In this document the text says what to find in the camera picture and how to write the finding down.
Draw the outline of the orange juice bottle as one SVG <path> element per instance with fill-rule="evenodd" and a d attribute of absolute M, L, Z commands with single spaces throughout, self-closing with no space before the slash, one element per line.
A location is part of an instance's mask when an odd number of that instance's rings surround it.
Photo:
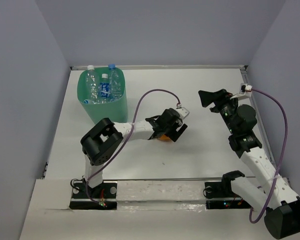
<path fill-rule="evenodd" d="M 171 138 L 167 135 L 163 134 L 162 136 L 158 137 L 157 140 L 162 142 L 172 142 Z"/>

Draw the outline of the blue cap crushed bottle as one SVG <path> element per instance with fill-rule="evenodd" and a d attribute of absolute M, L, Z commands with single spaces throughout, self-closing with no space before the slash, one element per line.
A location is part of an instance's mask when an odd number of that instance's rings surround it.
<path fill-rule="evenodd" d="M 120 77 L 115 64 L 109 64 L 108 69 L 109 69 L 109 80 L 111 86 L 110 97 L 112 101 L 117 101 L 123 95 Z"/>

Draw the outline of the blue label bottle white cap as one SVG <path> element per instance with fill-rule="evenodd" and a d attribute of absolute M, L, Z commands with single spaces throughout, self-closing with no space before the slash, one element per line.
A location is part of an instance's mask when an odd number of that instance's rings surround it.
<path fill-rule="evenodd" d="M 101 75 L 99 84 L 99 97 L 101 103 L 107 103 L 110 100 L 110 79 L 107 73 Z"/>

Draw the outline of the clear bottle white cap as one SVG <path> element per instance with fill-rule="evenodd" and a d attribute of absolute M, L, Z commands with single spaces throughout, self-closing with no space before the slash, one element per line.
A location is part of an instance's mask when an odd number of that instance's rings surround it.
<path fill-rule="evenodd" d="M 89 94 L 89 100 L 92 103 L 96 103 L 98 100 L 99 78 L 93 65 L 87 66 L 85 82 Z"/>

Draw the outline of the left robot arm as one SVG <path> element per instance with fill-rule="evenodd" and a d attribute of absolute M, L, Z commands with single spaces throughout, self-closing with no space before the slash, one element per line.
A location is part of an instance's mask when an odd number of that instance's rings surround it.
<path fill-rule="evenodd" d="M 118 147 L 129 141 L 153 140 L 167 137 L 176 142 L 188 127 L 183 120 L 190 111 L 185 107 L 167 108 L 161 115 L 146 118 L 135 123 L 112 122 L 109 118 L 100 120 L 80 140 L 85 157 L 83 191 L 94 198 L 100 194 L 103 183 L 103 169 L 115 155 Z"/>

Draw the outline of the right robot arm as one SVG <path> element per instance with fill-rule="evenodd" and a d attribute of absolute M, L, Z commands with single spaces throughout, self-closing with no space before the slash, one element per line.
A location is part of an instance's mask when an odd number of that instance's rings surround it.
<path fill-rule="evenodd" d="M 255 109 L 239 104 L 240 98 L 249 98 L 252 87 L 244 84 L 239 94 L 225 89 L 216 92 L 200 90 L 201 105 L 220 114 L 230 136 L 231 149 L 254 174 L 259 185 L 254 186 L 240 171 L 222 176 L 220 190 L 225 196 L 238 195 L 250 205 L 249 221 L 256 224 L 264 221 L 273 238 L 282 238 L 300 233 L 300 195 L 279 174 L 280 164 L 273 166 L 259 139 L 253 132 L 257 124 Z"/>

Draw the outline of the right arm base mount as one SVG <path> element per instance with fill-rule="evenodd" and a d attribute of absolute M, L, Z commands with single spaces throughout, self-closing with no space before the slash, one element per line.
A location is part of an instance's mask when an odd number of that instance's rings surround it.
<path fill-rule="evenodd" d="M 220 181 L 207 181 L 202 191 L 208 210 L 250 209 L 251 206 L 239 195 L 232 192 L 231 181 L 245 177 L 239 170 L 227 172 Z"/>

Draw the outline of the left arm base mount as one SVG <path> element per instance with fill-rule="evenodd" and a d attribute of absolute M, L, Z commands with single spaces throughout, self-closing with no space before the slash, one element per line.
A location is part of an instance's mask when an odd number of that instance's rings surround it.
<path fill-rule="evenodd" d="M 86 193 L 86 181 L 84 179 L 72 179 L 72 188 L 69 208 L 72 210 L 116 210 L 117 209 L 117 182 L 104 181 L 95 188 L 88 187 Z"/>

